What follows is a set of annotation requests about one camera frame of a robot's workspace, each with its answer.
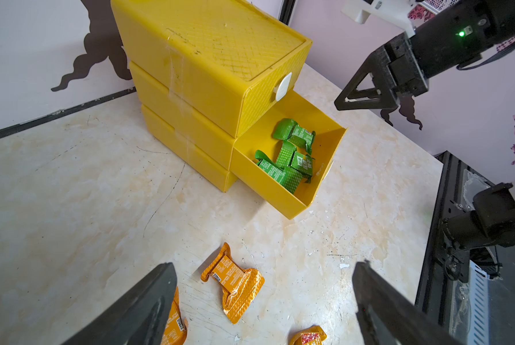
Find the yellow drawer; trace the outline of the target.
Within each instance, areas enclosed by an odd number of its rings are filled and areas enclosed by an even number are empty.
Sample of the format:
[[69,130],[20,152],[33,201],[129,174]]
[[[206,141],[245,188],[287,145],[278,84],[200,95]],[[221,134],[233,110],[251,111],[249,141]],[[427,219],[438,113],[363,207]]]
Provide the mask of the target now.
[[305,41],[296,50],[280,59],[279,62],[266,68],[253,81],[252,85],[244,93],[236,137],[240,137],[249,130],[257,120],[278,102],[276,96],[280,83],[289,73],[292,73],[289,89],[294,87],[311,46],[311,40]]
[[[304,129],[316,132],[316,139],[312,145],[312,180],[310,183],[302,183],[295,193],[290,193],[274,181],[259,168],[255,159],[258,150],[269,158],[276,158],[281,143],[273,139],[273,132],[282,119],[294,119]],[[296,92],[289,91],[287,96],[237,139],[232,154],[231,171],[286,218],[293,219],[309,208],[314,201],[345,132],[345,128],[316,106]]]

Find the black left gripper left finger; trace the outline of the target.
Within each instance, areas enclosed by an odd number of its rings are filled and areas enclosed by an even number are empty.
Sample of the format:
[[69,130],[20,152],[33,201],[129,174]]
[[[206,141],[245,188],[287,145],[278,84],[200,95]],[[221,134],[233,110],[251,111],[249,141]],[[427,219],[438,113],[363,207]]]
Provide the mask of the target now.
[[176,288],[174,264],[159,264],[64,343],[160,344]]

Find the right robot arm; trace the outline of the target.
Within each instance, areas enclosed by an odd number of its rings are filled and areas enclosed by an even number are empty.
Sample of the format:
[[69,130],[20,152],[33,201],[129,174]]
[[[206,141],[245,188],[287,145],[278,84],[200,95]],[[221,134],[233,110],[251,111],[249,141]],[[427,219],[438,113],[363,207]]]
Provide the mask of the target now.
[[416,1],[348,1],[342,11],[359,24],[369,16],[403,29],[365,59],[335,100],[340,111],[396,109],[403,96],[429,90],[430,78],[471,70],[515,50],[515,1],[458,1],[414,28]]

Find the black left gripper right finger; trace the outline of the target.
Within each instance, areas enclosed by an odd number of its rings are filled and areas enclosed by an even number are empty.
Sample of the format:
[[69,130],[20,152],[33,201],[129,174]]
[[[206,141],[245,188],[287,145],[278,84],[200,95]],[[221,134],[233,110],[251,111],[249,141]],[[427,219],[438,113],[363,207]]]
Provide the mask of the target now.
[[370,263],[357,262],[352,284],[365,344],[458,344],[384,280]]

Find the green cookie packet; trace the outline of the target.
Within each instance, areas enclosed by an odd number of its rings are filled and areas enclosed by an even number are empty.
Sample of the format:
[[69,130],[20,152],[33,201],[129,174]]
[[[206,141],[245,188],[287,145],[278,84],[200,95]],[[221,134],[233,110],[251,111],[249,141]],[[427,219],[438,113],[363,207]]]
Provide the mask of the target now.
[[257,166],[274,181],[283,186],[288,192],[295,194],[299,187],[303,175],[292,167],[277,166],[264,152],[257,150],[255,159],[258,161]]
[[309,130],[300,126],[293,119],[282,119],[277,123],[272,137],[290,142],[298,148],[304,149],[308,155],[311,155],[316,132],[309,132]]
[[312,181],[314,159],[310,155],[300,153],[299,148],[289,141],[282,142],[276,158],[276,165],[280,168],[292,168],[299,172],[305,183]]

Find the yellow top drawer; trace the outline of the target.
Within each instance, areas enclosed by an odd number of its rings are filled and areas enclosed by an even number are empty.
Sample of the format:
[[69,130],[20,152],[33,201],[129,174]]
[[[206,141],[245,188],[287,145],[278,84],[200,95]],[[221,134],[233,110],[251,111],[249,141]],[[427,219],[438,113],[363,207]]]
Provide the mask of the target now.
[[311,40],[305,41],[296,50],[280,59],[279,62],[266,68],[253,81],[252,85],[244,93],[236,137],[240,137],[249,130],[257,120],[278,102],[276,96],[280,83],[289,73],[292,73],[289,89],[294,87],[311,46]]

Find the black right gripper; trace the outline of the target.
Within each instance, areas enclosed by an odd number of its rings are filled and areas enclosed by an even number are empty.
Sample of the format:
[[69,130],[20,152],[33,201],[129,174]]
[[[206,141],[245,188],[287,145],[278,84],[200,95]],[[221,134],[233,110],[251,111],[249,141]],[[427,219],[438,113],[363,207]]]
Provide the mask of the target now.
[[339,111],[395,109],[397,94],[420,96],[429,90],[407,34],[373,51],[335,99]]

